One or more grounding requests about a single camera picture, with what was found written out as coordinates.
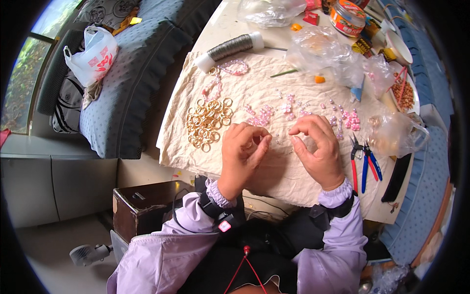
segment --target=black wrist mount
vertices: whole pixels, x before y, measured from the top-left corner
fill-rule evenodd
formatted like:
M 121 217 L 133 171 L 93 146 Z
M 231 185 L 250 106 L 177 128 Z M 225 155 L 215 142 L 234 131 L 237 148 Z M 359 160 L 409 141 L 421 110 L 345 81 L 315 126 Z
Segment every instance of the black wrist mount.
M 214 219 L 214 231 L 226 232 L 231 228 L 236 228 L 245 223 L 245 204 L 240 194 L 236 199 L 234 208 L 221 208 L 215 203 L 212 197 L 207 196 L 205 181 L 207 177 L 199 176 L 195 179 L 194 186 L 196 192 L 201 193 L 199 206 L 203 211 Z
M 358 196 L 356 191 L 352 191 L 351 196 L 346 199 L 340 206 L 335 208 L 326 208 L 323 205 L 315 204 L 310 210 L 309 217 L 313 224 L 322 231 L 326 231 L 330 228 L 329 222 L 334 217 L 345 217 L 347 216 L 354 203 L 354 196 Z

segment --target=white table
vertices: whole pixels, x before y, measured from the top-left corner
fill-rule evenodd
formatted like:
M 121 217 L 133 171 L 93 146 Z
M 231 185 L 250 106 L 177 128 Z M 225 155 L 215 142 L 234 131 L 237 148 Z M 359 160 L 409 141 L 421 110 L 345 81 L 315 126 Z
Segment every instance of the white table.
M 268 28 L 266 30 L 260 29 L 255 24 L 247 24 L 237 20 L 236 12 L 238 6 L 238 0 L 223 0 L 219 7 L 216 9 L 212 17 L 210 18 L 209 22 L 207 23 L 206 27 L 204 27 L 201 35 L 197 39 L 192 52 L 205 52 L 220 43 L 223 43 L 227 40 L 240 36 L 242 34 L 250 33 L 259 31 L 263 36 L 263 40 L 265 42 L 265 46 L 267 47 L 277 47 L 277 48 L 288 48 L 290 45 L 290 40 L 293 34 L 295 34 L 291 29 L 290 26 L 285 26 L 281 28 Z M 319 16 L 318 25 L 320 26 L 332 26 L 329 20 L 329 16 L 323 14 L 320 10 L 314 10 L 313 12 L 317 13 Z M 302 18 L 304 14 L 301 13 L 297 17 L 294 18 L 292 23 L 298 23 L 302 26 L 312 26 L 305 22 Z M 340 42 L 352 45 L 357 38 L 349 38 L 346 37 L 338 32 L 338 39 Z M 256 51 L 252 53 L 283 58 L 285 55 L 285 51 L 276 50 L 276 49 L 263 49 L 260 51 Z M 181 79 L 178 80 L 175 89 L 179 88 L 181 83 Z M 386 104 L 392 111 L 396 111 L 395 104 L 389 94 L 385 94 L 381 101 Z M 398 215 L 400 210 L 401 203 L 403 202 L 405 192 L 408 187 L 409 178 L 411 174 L 411 166 L 413 164 L 413 160 L 410 161 L 410 165 L 403 181 L 402 187 L 399 191 L 397 196 L 396 202 L 399 203 L 399 207 L 395 209 L 394 213 L 391 214 L 390 211 L 392 206 L 388 203 L 382 203 L 380 199 L 384 195 L 390 178 L 392 176 L 393 168 L 395 166 L 395 162 L 389 158 L 389 162 L 387 163 L 387 168 L 383 171 L 383 180 L 379 185 L 378 192 L 374 198 L 374 201 L 371 205 L 371 208 L 366 215 L 365 219 L 372 220 L 376 222 L 383 222 L 383 223 L 394 223 L 395 219 Z

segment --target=small fan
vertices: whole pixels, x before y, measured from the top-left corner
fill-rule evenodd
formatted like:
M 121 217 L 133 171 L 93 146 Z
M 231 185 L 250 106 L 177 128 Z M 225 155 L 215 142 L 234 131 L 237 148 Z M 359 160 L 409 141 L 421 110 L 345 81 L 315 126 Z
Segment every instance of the small fan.
M 76 266 L 87 266 L 109 256 L 111 251 L 113 251 L 113 245 L 96 245 L 93 248 L 86 244 L 74 248 L 69 255 Z

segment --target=hand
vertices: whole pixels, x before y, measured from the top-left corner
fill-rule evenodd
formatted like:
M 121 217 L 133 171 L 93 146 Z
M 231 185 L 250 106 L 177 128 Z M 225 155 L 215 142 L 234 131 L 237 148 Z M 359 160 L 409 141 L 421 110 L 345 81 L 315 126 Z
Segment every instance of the hand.
M 272 138 L 265 128 L 254 127 L 246 122 L 231 124 L 224 132 L 222 174 L 217 186 L 227 200 L 240 195 L 267 153 Z
M 339 143 L 328 120 L 319 115 L 301 117 L 289 131 L 289 135 L 301 132 L 309 135 L 318 147 L 312 154 L 299 137 L 293 136 L 290 139 L 305 170 L 324 191 L 336 189 L 344 182 L 345 174 L 339 154 Z

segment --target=jacket sleeve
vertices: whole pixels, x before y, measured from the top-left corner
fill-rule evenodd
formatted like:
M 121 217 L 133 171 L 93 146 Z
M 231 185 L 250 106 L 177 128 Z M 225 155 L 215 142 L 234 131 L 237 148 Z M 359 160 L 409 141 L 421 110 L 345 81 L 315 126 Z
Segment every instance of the jacket sleeve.
M 208 180 L 206 186 L 209 197 L 214 197 L 217 203 L 224 202 L 219 199 L 222 195 L 217 189 L 217 181 Z M 218 236 L 210 233 L 214 220 L 199 206 L 199 196 L 197 192 L 185 195 L 183 207 L 176 211 L 182 227 L 197 234 L 171 219 L 163 224 L 161 231 L 133 239 L 108 279 L 108 294 L 173 294 L 178 291 Z
M 321 192 L 318 201 L 327 208 L 341 205 L 352 194 L 352 186 L 346 178 L 333 191 Z M 366 265 L 363 250 L 367 237 L 362 234 L 362 216 L 359 198 L 354 196 L 351 211 L 343 218 L 334 218 L 330 229 L 323 236 L 322 251 L 302 250 L 293 261 L 298 265 L 299 294 L 310 293 L 357 293 L 360 273 Z

